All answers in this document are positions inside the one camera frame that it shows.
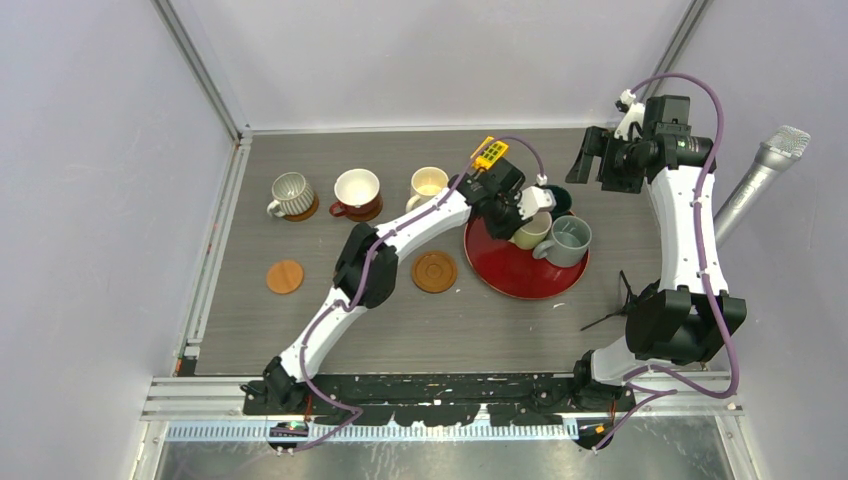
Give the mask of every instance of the round red tray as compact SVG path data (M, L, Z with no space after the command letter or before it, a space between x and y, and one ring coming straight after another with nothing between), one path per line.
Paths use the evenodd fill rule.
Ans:
M490 287L525 300L561 294L580 280L589 264L589 252L580 263L569 268L556 267L545 259L536 260L532 250L521 250L506 240L490 237L480 217L465 227L465 256Z

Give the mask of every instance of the metal frame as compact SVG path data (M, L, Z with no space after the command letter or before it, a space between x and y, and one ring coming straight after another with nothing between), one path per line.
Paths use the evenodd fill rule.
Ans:
M730 379L728 372L690 371L681 372L687 378L697 381L710 389L725 388ZM570 373L557 374L571 377ZM153 379L141 422L145 425L143 441L135 457L131 479L152 480L156 466L161 458L163 445L169 439L173 441L256 441L267 440L270 426L277 422L302 420L300 415L245 416L242 414L244 392L240 385L258 380L259 377L157 377ZM714 417L728 461L736 478L762 478L757 468L748 440L747 418L740 400L733 397L717 400L701 395L680 382L661 373L649 373L640 377L641 386L654 390L677 388L678 395L663 397L650 406L636 412L635 417ZM636 400L644 395L636 393ZM562 428L487 428L488 413L481 408L477 420L462 431L456 429L455 436L473 441L483 440L564 440L568 438L569 427L577 420L606 419L606 413L565 412ZM394 442L444 441L445 430L439 427L420 426L399 428L393 425L385 427L352 427L347 435L336 439L339 442L373 442L375 438Z
M174 43L177 45L177 48L179 48L183 58L185 58L188 63L191 73L194 75L194 78L197 79L197 82L200 85L201 90L203 90L203 93L206 95L206 98L209 100L209 103L212 104L212 108L215 109L215 113L218 115L218 118L221 119L221 123L227 130L227 133L230 134L230 137L233 140L238 140L240 132L239 127L236 125L226 103L224 103L224 99L221 97L218 87L216 87L215 82L212 81L212 76L209 74L209 70L203 64L203 60L200 58L200 53L198 53L197 48L195 48L194 43L183 25L183 22L177 15L176 10L174 10L174 6L171 4L171 1L150 0L150 3L152 3L156 8L156 11L162 18L162 23L164 23L168 28L171 38L174 39Z
M677 28L674 30L674 35L671 36L671 41L666 47L662 58L660 58L660 61L657 62L657 66L654 68L654 73L652 75L668 73L674 68L674 65L680 58L680 54L686 49L686 46L689 44L689 39L692 38L692 34L704 18L704 13L707 8L712 5L712 3L713 0L692 0L692 3L689 4L689 8L686 9L686 13L683 14L683 18L680 19L680 23L677 24ZM644 102L646 98L656 95L660 88L662 88L663 82L665 82L665 80L662 79L651 82L650 85L642 90L642 93L639 96L639 101Z
M218 200L212 232L196 281L197 288L186 319L184 341L181 342L185 345L185 350L181 352L183 354L181 356L197 357L200 354L200 343L203 341L203 335L206 332L209 309L212 307L212 297L215 294L218 273L224 260L224 250L227 248L227 239L230 236L230 227L238 204L241 183L247 167L247 159L250 156L252 142L252 132L245 131L242 133L238 149L233 155L224 178L224 186Z

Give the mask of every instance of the microphone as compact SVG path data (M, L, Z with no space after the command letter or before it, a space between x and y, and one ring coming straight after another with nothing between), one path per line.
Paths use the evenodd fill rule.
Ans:
M715 216L716 246L721 246L739 225L742 217L777 180L795 164L810 143L810 135L797 128L782 126L767 141L760 143L754 163Z

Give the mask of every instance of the white mug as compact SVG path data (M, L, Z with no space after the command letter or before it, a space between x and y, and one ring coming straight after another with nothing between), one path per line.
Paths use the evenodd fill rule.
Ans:
M514 244L522 250L533 250L536 245L542 243L542 240L548 236L548 230L551 229L553 219L548 212L539 212L533 215L530 223L519 228L517 232L509 239L509 243Z
M296 172L284 173L271 184L274 200L265 209L268 215L285 217L300 215L309 210L315 200L315 192L306 177Z
M412 211L416 205L425 203L438 195L448 186L448 174L441 168L424 167L419 168L412 174L409 188L409 201L406 202L406 213Z

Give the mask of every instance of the yellow controller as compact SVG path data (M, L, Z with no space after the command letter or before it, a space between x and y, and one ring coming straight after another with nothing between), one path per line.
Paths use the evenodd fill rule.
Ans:
M494 139L495 137L486 137L486 140L483 140L483 143L481 143L475 151L480 150L483 145ZM471 166L474 167L475 170L488 170L492 168L492 165L494 165L495 162L506 155L507 150L509 150L509 145L498 140L480 152L480 154L477 155L477 158L474 159L474 163L472 163Z

